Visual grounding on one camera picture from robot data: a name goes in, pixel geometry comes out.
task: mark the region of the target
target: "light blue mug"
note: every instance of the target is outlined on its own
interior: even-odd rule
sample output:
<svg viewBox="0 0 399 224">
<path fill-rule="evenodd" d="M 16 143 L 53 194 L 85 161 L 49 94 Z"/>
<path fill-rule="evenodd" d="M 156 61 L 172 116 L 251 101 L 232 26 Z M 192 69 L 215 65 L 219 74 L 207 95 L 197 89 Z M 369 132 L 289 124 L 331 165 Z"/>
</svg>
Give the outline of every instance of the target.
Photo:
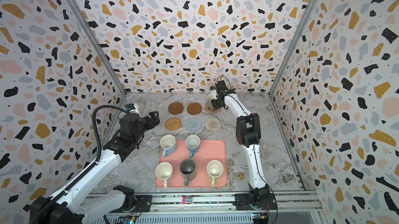
<svg viewBox="0 0 399 224">
<path fill-rule="evenodd" d="M 190 158 L 200 149 L 201 139 L 197 135 L 190 135 L 186 138 L 186 146 L 190 151 Z"/>
<path fill-rule="evenodd" d="M 165 135 L 160 141 L 161 147 L 164 149 L 162 157 L 167 157 L 176 151 L 176 138 L 172 135 Z"/>
</svg>

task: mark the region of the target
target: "marble countertop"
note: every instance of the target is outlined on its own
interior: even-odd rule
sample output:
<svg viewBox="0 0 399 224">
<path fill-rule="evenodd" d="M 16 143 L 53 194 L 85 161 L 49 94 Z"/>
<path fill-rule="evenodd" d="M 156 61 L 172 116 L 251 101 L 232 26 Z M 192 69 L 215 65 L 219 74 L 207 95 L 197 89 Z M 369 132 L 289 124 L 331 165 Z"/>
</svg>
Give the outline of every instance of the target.
<svg viewBox="0 0 399 224">
<path fill-rule="evenodd" d="M 222 109 L 213 114 L 205 111 L 207 93 L 203 94 L 170 94 L 170 93 L 143 93 L 127 94 L 125 103 L 137 103 L 141 116 L 149 112 L 158 111 L 160 124 L 145 133 L 139 150 L 134 150 L 118 167 L 109 174 L 116 180 L 126 181 L 127 187 L 135 192 L 220 192 L 220 191 L 248 191 L 249 172 L 245 154 L 235 137 L 236 118 L 230 110 Z M 293 170 L 287 149 L 278 129 L 275 116 L 270 106 L 267 94 L 239 94 L 240 101 L 245 107 L 260 117 L 261 144 L 260 153 L 263 173 L 272 190 L 302 190 L 302 184 L 298 181 Z M 181 102 L 184 110 L 178 115 L 172 115 L 167 107 L 172 102 Z M 198 115 L 190 115 L 187 105 L 198 102 L 202 105 L 202 112 Z M 182 120 L 182 127 L 177 131 L 169 131 L 165 128 L 165 122 L 171 117 Z M 191 132 L 184 127 L 189 118 L 198 118 L 202 122 L 202 128 Z M 217 118 L 222 126 L 218 131 L 212 132 L 205 128 L 205 121 L 209 118 Z M 112 133 L 119 129 L 119 122 Z M 186 139 L 195 134 L 202 140 L 222 140 L 226 144 L 228 183 L 222 188 L 159 188 L 155 185 L 155 168 L 159 163 L 162 148 L 159 145 L 161 137 L 171 134 L 176 139 Z M 238 179 L 238 174 L 243 173 L 244 179 Z M 284 174 L 293 175 L 294 179 L 284 182 Z M 92 193 L 106 193 L 112 187 L 104 188 L 98 185 Z"/>
</svg>

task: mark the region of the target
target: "gray mug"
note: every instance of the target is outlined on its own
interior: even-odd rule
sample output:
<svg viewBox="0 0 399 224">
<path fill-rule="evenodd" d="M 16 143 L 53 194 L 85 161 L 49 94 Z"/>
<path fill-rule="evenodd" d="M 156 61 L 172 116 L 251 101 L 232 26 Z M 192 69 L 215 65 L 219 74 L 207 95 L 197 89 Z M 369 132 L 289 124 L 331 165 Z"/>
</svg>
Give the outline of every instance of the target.
<svg viewBox="0 0 399 224">
<path fill-rule="evenodd" d="M 180 172 L 184 176 L 184 186 L 187 187 L 188 182 L 194 180 L 197 175 L 196 163 L 189 158 L 184 159 L 180 164 Z"/>
</svg>

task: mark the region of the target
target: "gray mug handle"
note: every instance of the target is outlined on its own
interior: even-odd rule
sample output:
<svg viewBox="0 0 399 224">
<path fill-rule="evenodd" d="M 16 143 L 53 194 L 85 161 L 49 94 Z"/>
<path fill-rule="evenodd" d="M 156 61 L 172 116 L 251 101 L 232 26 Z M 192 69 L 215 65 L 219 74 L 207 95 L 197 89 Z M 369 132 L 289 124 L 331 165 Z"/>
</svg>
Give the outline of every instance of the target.
<svg viewBox="0 0 399 224">
<path fill-rule="evenodd" d="M 188 175 L 185 175 L 185 176 L 184 176 L 184 186 L 185 186 L 185 187 L 188 186 L 188 182 L 189 182 L 189 180 L 188 180 Z"/>
</svg>

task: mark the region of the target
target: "terrazzo wall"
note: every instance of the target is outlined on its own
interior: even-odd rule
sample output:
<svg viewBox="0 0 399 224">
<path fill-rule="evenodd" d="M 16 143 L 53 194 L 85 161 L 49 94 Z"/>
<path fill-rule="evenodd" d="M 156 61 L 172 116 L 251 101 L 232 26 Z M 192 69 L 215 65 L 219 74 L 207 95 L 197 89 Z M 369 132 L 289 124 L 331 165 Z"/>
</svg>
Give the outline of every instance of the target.
<svg viewBox="0 0 399 224">
<path fill-rule="evenodd" d="M 76 0 L 127 91 L 268 92 L 309 0 Z"/>
<path fill-rule="evenodd" d="M 399 0 L 320 0 L 272 95 L 330 223 L 399 223 Z"/>
<path fill-rule="evenodd" d="M 0 4 L 0 222 L 19 224 L 93 159 L 91 113 L 122 96 L 64 0 Z"/>
</svg>

